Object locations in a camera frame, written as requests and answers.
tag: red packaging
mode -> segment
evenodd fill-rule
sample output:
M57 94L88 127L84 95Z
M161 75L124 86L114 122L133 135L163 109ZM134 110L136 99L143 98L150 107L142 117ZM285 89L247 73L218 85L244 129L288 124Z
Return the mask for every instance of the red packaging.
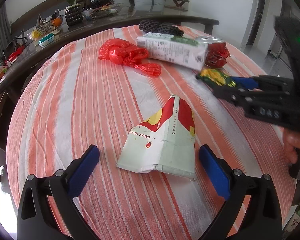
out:
M223 68L227 63L226 58L230 57L226 42L210 36L200 36L195 40L200 43L208 44L205 64L211 68Z
M122 39L107 40L99 49L99 59L109 59L118 65L138 69L142 74L157 77L161 74L161 65L156 63L142 64L148 57L148 51Z
M225 42L211 43L208 45L205 64L211 68L223 68L227 64L227 57L230 57L230 53Z

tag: curtain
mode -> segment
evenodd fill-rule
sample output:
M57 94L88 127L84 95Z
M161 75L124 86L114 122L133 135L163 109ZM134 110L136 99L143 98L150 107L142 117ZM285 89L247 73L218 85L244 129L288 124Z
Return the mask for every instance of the curtain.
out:
M12 41L10 33L10 25L7 19L7 11L5 3L0 8L0 59L3 56L2 50Z

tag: orange fruit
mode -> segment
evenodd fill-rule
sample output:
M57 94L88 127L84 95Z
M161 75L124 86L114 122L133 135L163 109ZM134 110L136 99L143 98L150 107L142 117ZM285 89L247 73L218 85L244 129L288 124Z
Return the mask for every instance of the orange fruit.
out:
M52 25L55 26L55 27L58 27L61 24L62 24L62 22L61 22L61 18L60 17L57 17L54 20L52 20Z

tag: nutrition label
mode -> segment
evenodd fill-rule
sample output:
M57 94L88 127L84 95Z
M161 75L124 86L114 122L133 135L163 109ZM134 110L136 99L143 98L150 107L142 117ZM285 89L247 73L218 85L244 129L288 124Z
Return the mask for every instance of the nutrition label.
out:
M151 58L176 62L178 64L188 63L189 61L190 50L186 49L181 43L146 40L145 48L148 50L149 57Z

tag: dark wooden table edge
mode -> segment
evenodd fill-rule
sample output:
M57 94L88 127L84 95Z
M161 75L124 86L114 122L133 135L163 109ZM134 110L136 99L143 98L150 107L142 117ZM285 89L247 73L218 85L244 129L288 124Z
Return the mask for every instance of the dark wooden table edge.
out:
M108 29L112 28L122 28L127 27L131 25L137 25L140 23L141 20L144 19L151 19L156 21L166 21L170 22L176 25L180 25L181 22L190 22L190 23L200 23L205 25L204 32L207 34L212 34L213 26L219 25L218 20L208 19L208 18L201 18L197 16L188 16L188 15L148 15L148 16L140 16L140 17L133 17L133 18L127 18L122 19L118 21L109 21L106 24L103 25L93 25L91 24L91 27L85 26L85 28L73 30L69 33L69 35L63 36L61 39L56 40L49 46L43 48L40 50L39 53L34 54L33 56L30 56L26 60L24 60L21 64L22 68L17 66L13 66L8 72L7 76L4 80L0 83L0 94L3 93L5 90L7 90L7 93L9 97L12 99L12 101L16 102L16 99L20 96L19 92L13 91L13 88L10 88L10 85L18 78L20 77L25 71L27 71L29 68L31 68L36 63L40 62L44 58L48 57L49 55L57 52L59 49L61 49L66 44L76 41L85 37L88 37L90 35L93 35L95 33L99 33Z

